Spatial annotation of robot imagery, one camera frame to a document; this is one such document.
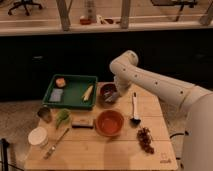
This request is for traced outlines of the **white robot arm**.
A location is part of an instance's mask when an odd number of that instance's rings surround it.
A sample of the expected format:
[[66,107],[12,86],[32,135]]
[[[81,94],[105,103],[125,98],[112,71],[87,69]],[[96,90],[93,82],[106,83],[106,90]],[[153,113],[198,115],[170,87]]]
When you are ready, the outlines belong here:
[[127,50],[109,65],[117,91],[123,96],[131,84],[155,94],[187,113],[182,171],[213,171],[213,91],[138,67],[139,58]]

